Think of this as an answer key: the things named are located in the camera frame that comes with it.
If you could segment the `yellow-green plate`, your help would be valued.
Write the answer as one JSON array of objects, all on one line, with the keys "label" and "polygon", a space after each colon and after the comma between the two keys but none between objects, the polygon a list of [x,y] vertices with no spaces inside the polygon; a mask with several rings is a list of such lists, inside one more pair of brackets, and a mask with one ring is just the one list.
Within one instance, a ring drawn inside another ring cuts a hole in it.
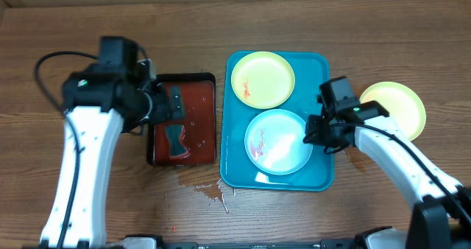
[{"label": "yellow-green plate", "polygon": [[274,52],[252,52],[234,66],[231,87],[245,104],[270,109],[283,104],[294,91],[295,75],[289,62]]},{"label": "yellow-green plate", "polygon": [[424,130],[427,119],[425,106],[409,87],[396,82],[375,83],[360,96],[361,103],[370,101],[380,103],[410,141]]}]

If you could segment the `dark green sponge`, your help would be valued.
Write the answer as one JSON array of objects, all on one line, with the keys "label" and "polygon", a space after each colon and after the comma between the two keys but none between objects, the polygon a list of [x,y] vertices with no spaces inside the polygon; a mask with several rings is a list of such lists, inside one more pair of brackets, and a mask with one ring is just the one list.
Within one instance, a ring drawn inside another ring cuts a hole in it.
[{"label": "dark green sponge", "polygon": [[188,148],[184,145],[185,127],[181,124],[165,126],[165,135],[169,144],[169,158],[181,159],[189,156]]}]

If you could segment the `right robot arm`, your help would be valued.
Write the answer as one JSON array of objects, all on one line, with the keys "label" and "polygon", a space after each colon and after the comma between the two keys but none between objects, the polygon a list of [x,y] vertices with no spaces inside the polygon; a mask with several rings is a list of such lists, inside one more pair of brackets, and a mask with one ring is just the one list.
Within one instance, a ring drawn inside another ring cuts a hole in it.
[{"label": "right robot arm", "polygon": [[378,102],[360,102],[346,77],[322,83],[320,115],[310,115],[304,143],[326,155],[356,147],[399,189],[411,208],[407,231],[391,226],[356,234],[350,248],[469,248],[470,188],[433,164]]}]

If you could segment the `light blue plate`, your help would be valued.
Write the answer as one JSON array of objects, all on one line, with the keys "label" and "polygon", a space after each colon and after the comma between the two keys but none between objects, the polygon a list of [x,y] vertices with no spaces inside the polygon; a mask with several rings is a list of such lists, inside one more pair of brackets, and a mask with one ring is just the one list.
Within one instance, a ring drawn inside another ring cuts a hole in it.
[{"label": "light blue plate", "polygon": [[258,114],[244,136],[249,159],[270,175],[289,175],[303,168],[313,152],[313,146],[303,142],[305,125],[305,120],[288,110]]}]

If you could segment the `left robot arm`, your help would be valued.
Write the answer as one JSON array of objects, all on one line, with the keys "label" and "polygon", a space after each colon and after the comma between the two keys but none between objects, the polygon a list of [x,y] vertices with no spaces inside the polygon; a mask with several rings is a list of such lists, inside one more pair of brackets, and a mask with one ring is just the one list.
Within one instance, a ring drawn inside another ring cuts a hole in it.
[{"label": "left robot arm", "polygon": [[99,53],[62,86],[59,103],[34,67],[39,89],[64,119],[64,150],[57,191],[39,248],[105,248],[105,207],[118,137],[137,127],[182,119],[178,88],[156,87],[155,68],[145,49],[121,36],[103,36]]}]

